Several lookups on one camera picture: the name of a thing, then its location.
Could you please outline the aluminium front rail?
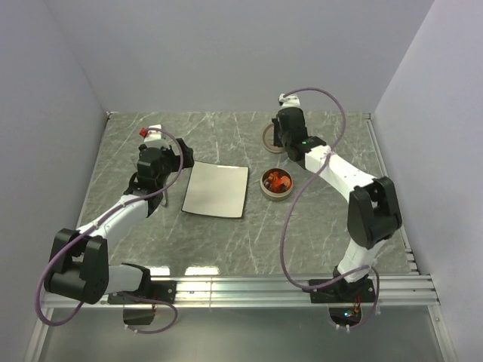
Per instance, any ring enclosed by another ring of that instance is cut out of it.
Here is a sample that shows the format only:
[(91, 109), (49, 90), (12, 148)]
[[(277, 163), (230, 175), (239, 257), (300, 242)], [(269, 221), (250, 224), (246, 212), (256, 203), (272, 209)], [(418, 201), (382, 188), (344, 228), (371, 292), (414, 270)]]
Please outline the aluminium front rail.
[(338, 297), (331, 290), (303, 291), (284, 277), (182, 277), (155, 278), (154, 296), (177, 308), (298, 308), (326, 305), (332, 308), (362, 305), (438, 305), (430, 276), (371, 275), (357, 292)]

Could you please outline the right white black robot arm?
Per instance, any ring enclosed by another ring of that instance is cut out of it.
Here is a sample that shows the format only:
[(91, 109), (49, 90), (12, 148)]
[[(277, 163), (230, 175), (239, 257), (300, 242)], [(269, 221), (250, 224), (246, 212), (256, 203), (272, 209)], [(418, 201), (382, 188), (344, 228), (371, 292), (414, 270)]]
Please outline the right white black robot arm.
[(309, 293), (326, 292), (338, 302), (347, 302), (362, 291), (380, 248), (402, 226), (394, 182), (359, 170), (325, 141), (311, 137), (298, 107), (280, 109), (272, 122), (275, 144), (304, 170), (327, 182), (348, 204), (350, 240), (332, 279), (304, 287)]

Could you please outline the round metal lunch tin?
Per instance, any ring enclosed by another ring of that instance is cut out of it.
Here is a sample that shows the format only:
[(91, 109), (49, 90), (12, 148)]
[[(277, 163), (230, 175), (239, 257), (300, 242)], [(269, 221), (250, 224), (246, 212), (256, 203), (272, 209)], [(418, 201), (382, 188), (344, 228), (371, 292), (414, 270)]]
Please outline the round metal lunch tin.
[(281, 168), (269, 169), (260, 178), (261, 193), (271, 201), (287, 199), (292, 192), (293, 186), (292, 176)]

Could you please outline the round taupe lid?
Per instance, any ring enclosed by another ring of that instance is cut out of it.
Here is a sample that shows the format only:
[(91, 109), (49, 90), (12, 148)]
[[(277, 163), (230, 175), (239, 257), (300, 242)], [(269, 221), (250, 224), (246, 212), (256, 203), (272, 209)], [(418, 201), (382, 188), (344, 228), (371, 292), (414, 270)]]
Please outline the round taupe lid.
[(281, 154), (284, 149), (281, 146), (276, 146), (274, 141), (274, 124), (268, 124), (262, 134), (263, 147), (272, 154)]

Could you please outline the white square plate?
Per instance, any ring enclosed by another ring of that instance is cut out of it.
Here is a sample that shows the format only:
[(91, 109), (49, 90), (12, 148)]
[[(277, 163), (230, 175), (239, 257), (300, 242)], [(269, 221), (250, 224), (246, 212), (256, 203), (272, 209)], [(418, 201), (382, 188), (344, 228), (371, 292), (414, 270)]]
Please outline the white square plate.
[(241, 219), (248, 188), (248, 167), (196, 161), (182, 211), (199, 216)]

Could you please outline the orange chicken leg piece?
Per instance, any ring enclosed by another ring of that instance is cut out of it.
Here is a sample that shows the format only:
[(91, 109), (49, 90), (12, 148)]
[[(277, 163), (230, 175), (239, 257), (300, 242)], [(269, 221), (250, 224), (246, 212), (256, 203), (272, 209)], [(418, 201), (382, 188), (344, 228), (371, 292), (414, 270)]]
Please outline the orange chicken leg piece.
[(278, 171), (271, 172), (263, 182), (263, 185), (269, 191), (277, 192), (280, 187), (280, 178), (278, 175)]

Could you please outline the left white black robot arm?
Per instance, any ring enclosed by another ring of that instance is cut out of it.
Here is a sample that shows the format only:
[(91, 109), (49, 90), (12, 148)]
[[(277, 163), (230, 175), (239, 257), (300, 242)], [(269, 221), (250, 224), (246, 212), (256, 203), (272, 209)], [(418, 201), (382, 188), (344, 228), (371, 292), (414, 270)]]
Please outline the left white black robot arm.
[(194, 165), (192, 148), (181, 138), (174, 143), (178, 155), (171, 147), (140, 145), (137, 171), (118, 202), (87, 225), (55, 235), (43, 279), (47, 292), (87, 304), (109, 292), (109, 243), (154, 213), (175, 182), (167, 182), (172, 173), (179, 177), (181, 170)]

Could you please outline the orange shrimp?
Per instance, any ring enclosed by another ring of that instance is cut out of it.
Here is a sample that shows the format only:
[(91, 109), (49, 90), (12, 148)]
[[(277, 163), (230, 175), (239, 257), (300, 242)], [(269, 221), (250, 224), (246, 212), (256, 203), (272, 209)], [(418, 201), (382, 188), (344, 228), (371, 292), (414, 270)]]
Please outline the orange shrimp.
[(280, 187), (276, 193), (287, 192), (291, 188), (291, 178), (289, 176), (280, 176)]

